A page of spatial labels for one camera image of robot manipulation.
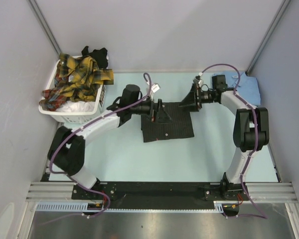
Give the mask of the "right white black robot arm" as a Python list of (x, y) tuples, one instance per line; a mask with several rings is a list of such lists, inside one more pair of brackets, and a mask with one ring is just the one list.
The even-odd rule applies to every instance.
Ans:
[(269, 143), (269, 114), (243, 99), (234, 88), (226, 84), (224, 75), (212, 77), (212, 87), (206, 91), (200, 76), (193, 80), (191, 89), (179, 104), (187, 112), (197, 112), (203, 104), (219, 103), (235, 116), (233, 141), (236, 150), (228, 170), (219, 186), (208, 186), (207, 200), (236, 200), (245, 193), (245, 178), (250, 163), (258, 151)]

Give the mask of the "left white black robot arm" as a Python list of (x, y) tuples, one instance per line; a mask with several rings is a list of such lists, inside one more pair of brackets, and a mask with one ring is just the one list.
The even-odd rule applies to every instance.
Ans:
[(95, 199), (100, 193), (99, 179), (85, 166), (85, 147), (101, 134), (121, 127), (132, 115), (147, 117), (154, 123), (170, 123), (171, 117), (164, 110), (163, 102), (154, 102), (150, 96), (141, 96), (139, 86), (128, 84), (120, 97), (107, 107), (96, 119), (88, 121), (78, 129), (60, 127), (48, 152), (50, 163), (61, 169), (61, 173), (83, 186), (83, 194)]

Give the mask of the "dark pinstriped long sleeve shirt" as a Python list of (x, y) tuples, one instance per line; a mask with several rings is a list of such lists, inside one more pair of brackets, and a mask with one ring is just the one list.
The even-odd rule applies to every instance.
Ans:
[(194, 137), (190, 112), (183, 111), (179, 107), (179, 102), (164, 103), (164, 105), (165, 111), (171, 117), (169, 123), (155, 123), (148, 117), (141, 116), (143, 142)]

